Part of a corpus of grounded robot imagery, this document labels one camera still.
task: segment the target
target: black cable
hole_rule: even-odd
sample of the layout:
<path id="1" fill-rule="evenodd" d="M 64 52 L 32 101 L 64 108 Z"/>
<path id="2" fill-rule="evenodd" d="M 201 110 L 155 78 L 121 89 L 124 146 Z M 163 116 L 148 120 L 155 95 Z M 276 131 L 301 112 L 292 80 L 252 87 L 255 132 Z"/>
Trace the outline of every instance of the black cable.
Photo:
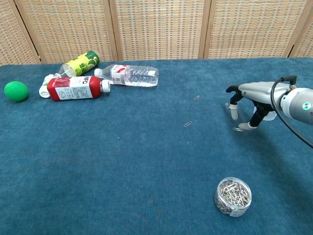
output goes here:
<path id="1" fill-rule="evenodd" d="M 279 116 L 279 118 L 283 121 L 283 123 L 296 135 L 298 136 L 304 143 L 306 143 L 308 146 L 310 146 L 311 148 L 313 148 L 313 143 L 311 143 L 310 141 L 308 141 L 305 137 L 303 137 L 302 135 L 300 135 L 292 126 L 290 126 L 290 124 L 284 119 L 284 117 L 281 115 L 281 113 L 279 112 L 275 100 L 274 100 L 274 91 L 275 91 L 275 87 L 278 83 L 284 81 L 283 78 L 278 79 L 276 82 L 274 82 L 273 86 L 272 86 L 272 90 L 270 91 L 270 101 L 272 102 L 273 105 L 273 109 L 275 110 L 275 112 L 277 113 L 277 115 Z"/>

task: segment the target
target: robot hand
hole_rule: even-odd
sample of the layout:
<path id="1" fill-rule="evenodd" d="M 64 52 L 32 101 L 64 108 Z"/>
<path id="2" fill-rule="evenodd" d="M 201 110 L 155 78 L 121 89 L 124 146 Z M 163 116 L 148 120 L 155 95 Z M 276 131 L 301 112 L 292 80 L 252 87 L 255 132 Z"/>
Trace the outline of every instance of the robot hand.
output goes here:
<path id="1" fill-rule="evenodd" d="M 274 90 L 274 102 L 279 111 L 298 121 L 313 124 L 313 90 L 296 88 L 296 76 L 281 78 L 281 81 L 290 81 L 290 84 L 278 83 Z M 230 112 L 234 120 L 238 119 L 238 104 L 243 97 L 250 99 L 256 107 L 249 122 L 240 123 L 239 128 L 244 130 L 256 129 L 269 112 L 276 111 L 271 102 L 271 90 L 274 82 L 252 82 L 242 85 L 232 85 L 226 92 L 235 92 L 230 99 Z"/>

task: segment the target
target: table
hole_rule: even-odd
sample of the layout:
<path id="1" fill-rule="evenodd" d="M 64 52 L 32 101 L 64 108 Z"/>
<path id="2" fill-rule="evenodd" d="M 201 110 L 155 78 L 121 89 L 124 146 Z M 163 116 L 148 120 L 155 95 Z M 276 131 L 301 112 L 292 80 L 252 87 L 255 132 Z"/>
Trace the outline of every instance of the table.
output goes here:
<path id="1" fill-rule="evenodd" d="M 60 64 L 0 67 L 0 234 L 312 232 L 312 149 L 279 118 L 233 131 L 253 114 L 247 99 L 237 121 L 225 108 L 233 84 L 294 74 L 298 87 L 312 88 L 312 58 L 116 63 L 158 68 L 158 86 L 55 102 L 38 89 Z M 13 80 L 28 86 L 26 101 L 4 96 Z M 312 141 L 311 126 L 287 120 Z M 237 218 L 213 201 L 230 176 L 252 191 Z"/>

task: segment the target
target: wicker panel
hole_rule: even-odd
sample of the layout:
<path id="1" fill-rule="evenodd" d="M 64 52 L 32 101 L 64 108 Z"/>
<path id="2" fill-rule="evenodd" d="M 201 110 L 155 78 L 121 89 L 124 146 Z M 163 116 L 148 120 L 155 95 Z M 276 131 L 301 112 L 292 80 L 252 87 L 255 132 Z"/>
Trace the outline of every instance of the wicker panel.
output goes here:
<path id="1" fill-rule="evenodd" d="M 305 4 L 306 0 L 217 0 L 208 58 L 283 56 Z"/>
<path id="2" fill-rule="evenodd" d="M 24 25 L 12 6 L 7 0 L 0 1 L 0 65 L 36 64 L 39 59 L 35 58 L 30 38 L 27 41 L 28 35 L 21 28 Z"/>
<path id="3" fill-rule="evenodd" d="M 111 61 L 104 1 L 16 0 L 47 63 L 62 63 L 95 50 Z"/>
<path id="4" fill-rule="evenodd" d="M 313 57 L 313 21 L 311 21 L 308 30 L 304 34 L 296 57 Z"/>
<path id="5" fill-rule="evenodd" d="M 116 0 L 122 58 L 198 58 L 204 2 Z"/>

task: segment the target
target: silver paper clip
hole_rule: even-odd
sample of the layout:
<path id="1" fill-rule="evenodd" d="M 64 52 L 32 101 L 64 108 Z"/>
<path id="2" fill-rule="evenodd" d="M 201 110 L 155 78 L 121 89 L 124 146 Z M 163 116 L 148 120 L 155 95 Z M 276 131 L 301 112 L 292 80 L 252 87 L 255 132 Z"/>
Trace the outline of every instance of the silver paper clip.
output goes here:
<path id="1" fill-rule="evenodd" d="M 191 123 L 192 123 L 192 121 L 189 121 L 189 122 L 185 123 L 185 124 L 184 124 L 184 127 L 189 126 Z"/>
<path id="2" fill-rule="evenodd" d="M 233 130 L 234 130 L 234 131 L 244 131 L 244 129 L 237 128 L 237 127 L 233 127 Z"/>

